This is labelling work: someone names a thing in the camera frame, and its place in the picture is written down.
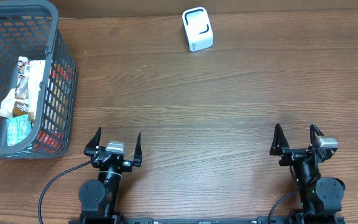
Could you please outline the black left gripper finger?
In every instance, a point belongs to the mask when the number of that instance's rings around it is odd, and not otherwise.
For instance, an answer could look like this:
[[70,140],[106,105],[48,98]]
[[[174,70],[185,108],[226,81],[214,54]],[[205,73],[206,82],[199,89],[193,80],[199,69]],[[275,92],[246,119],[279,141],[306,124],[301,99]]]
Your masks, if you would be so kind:
[[89,141],[89,143],[85,146],[86,150],[93,150],[96,149],[97,146],[99,146],[100,138],[101,138],[101,127],[98,128],[96,134],[93,136],[93,138]]
[[134,166],[141,166],[142,163],[142,148],[141,148],[141,133],[137,137],[137,142],[134,152]]

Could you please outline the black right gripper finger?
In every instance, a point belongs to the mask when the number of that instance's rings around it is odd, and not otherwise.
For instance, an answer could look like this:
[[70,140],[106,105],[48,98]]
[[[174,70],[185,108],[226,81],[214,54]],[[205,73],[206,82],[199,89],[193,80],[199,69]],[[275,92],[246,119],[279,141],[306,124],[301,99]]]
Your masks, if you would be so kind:
[[275,125],[273,141],[269,154],[271,156],[282,156],[290,150],[288,141],[284,135],[283,129],[279,123]]
[[312,123],[310,125],[310,144],[312,146],[321,146],[322,136],[324,136],[324,134],[320,131],[320,129],[317,127],[315,123]]

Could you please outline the orange biscuit package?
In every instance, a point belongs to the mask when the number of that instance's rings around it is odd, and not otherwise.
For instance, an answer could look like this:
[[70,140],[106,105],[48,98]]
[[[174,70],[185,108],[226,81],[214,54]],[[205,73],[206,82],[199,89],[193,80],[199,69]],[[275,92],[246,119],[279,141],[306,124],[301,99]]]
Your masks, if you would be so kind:
[[47,84],[41,129],[33,151],[58,155],[67,147],[73,73],[53,64]]

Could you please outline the teal wipes packet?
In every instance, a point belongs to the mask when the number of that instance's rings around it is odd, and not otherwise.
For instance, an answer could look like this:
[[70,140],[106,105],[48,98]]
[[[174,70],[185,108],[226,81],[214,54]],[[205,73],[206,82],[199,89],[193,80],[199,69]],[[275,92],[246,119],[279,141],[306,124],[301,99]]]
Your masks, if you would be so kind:
[[13,146],[23,141],[31,132],[32,125],[28,114],[8,118],[7,121],[7,145]]

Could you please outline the white brown snack pouch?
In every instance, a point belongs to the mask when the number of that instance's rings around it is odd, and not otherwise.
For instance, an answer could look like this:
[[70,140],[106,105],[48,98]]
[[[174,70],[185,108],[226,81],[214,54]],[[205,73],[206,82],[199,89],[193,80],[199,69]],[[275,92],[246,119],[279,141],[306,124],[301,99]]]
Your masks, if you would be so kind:
[[0,117],[13,118],[27,115],[35,123],[39,100],[40,83],[43,81],[45,60],[33,60],[19,56],[17,61],[16,85],[0,106]]

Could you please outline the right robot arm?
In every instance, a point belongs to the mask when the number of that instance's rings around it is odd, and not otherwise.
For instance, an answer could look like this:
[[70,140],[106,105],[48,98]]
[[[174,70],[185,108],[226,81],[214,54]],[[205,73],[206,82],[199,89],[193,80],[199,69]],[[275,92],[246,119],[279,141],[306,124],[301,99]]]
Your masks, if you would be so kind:
[[342,210],[345,183],[335,177],[323,177],[318,164],[332,158],[338,149],[338,141],[324,135],[314,123],[310,125],[310,143],[306,148],[292,149],[280,124],[275,125],[271,156],[280,156],[279,165],[288,166],[296,189],[280,198],[270,209],[267,222],[277,219],[273,212],[284,200],[298,194],[301,208],[292,210],[284,223],[344,223],[337,212]]

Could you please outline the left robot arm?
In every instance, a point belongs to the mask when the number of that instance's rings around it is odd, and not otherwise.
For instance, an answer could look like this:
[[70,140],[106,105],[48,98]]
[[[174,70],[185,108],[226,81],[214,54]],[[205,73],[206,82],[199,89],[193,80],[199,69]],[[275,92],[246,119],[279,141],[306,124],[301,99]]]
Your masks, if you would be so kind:
[[100,139],[101,129],[98,129],[84,150],[90,164],[99,172],[97,179],[87,180],[79,189],[80,223],[127,223],[124,215],[116,211],[116,204],[123,173],[141,166],[141,135],[137,137],[133,160],[124,158],[123,142],[109,141],[101,146]]

